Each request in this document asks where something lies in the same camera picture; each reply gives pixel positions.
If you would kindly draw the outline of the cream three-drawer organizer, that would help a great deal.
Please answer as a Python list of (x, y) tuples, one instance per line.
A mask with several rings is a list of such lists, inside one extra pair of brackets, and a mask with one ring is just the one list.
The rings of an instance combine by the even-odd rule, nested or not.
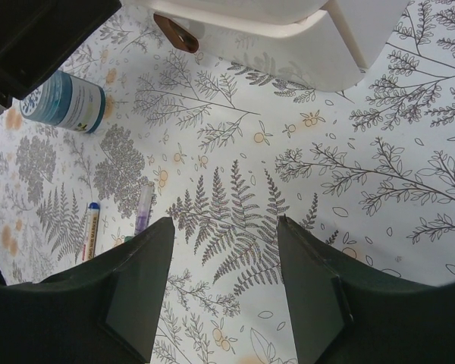
[(363, 79), (407, 1), (124, 1), (170, 44), (324, 92)]

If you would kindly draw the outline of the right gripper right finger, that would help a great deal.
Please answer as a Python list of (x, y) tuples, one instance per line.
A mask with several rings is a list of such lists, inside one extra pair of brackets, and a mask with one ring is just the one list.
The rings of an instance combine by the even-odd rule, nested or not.
[(301, 363), (455, 363), (455, 282), (386, 274), (278, 219), (281, 273)]

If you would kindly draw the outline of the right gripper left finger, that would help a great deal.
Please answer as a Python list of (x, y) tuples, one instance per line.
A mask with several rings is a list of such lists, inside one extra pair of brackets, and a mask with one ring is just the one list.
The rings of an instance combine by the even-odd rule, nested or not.
[(148, 363), (173, 248), (161, 218), (38, 283), (9, 285), (0, 269), (0, 363)]

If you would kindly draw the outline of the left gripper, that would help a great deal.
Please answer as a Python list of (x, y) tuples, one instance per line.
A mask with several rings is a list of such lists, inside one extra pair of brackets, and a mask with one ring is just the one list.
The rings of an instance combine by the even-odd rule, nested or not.
[(118, 0), (0, 1), (0, 114), (49, 79), (120, 8)]

